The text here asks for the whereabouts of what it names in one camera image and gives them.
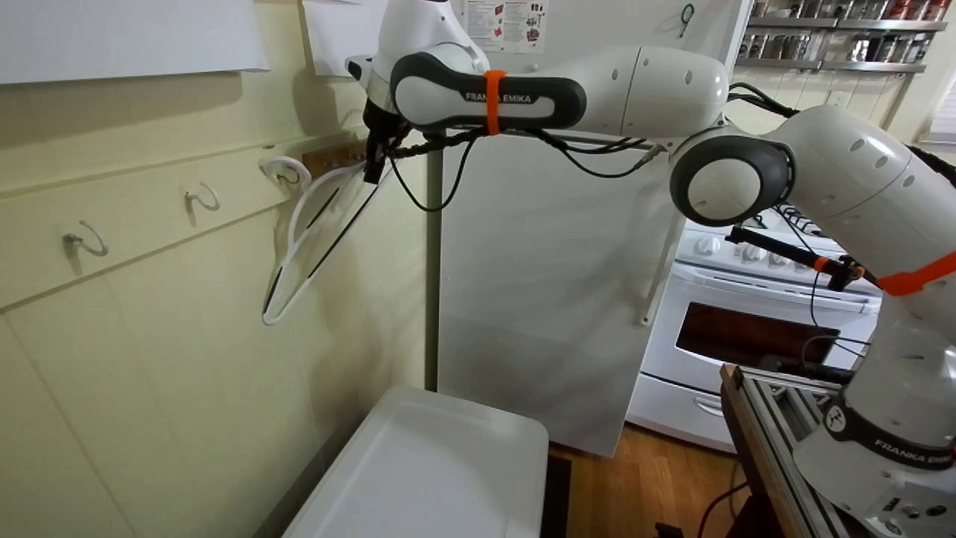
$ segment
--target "white bin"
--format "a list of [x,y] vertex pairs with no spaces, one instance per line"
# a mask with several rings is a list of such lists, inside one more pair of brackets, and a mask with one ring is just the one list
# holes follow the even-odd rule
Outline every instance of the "white bin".
[[471,402],[390,390],[287,538],[537,538],[547,430]]

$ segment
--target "white stove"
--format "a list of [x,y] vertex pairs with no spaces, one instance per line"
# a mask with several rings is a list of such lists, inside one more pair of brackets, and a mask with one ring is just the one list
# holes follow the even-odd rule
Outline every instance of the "white stove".
[[[761,213],[746,228],[830,260],[846,255],[806,219],[786,216],[792,221]],[[725,236],[728,228],[685,228],[628,421],[734,452],[718,397],[719,364],[852,372],[874,330],[880,297],[867,282],[828,291],[828,275]]]

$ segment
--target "stove knob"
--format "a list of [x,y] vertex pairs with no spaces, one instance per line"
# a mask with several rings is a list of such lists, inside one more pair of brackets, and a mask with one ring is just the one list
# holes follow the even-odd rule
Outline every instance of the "stove knob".
[[741,246],[741,258],[744,258],[744,260],[759,260],[761,252],[759,252],[756,246]]
[[719,240],[718,236],[701,236],[701,240],[694,242],[694,255],[698,255],[698,258],[710,258],[718,252],[719,252]]

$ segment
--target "white robotic arm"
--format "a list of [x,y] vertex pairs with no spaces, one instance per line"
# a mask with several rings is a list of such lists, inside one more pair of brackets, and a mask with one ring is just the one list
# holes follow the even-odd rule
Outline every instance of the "white robotic arm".
[[553,76],[502,76],[449,4],[393,0],[368,89],[368,183],[408,128],[577,128],[688,139],[671,201],[737,224],[783,201],[855,255],[888,293],[871,348],[825,427],[797,445],[803,478],[879,535],[956,530],[956,189],[880,128],[833,107],[768,139],[718,128],[725,68],[665,49],[614,49]]

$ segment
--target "wooden floor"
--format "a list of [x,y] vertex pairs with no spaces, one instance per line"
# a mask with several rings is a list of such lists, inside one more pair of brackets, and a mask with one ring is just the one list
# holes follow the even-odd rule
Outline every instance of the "wooden floor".
[[[573,460],[568,538],[658,538],[658,524],[695,538],[709,503],[744,482],[734,458],[637,427],[623,427],[613,460],[568,448],[553,454]],[[706,535],[725,535],[728,527],[731,512],[719,503]]]

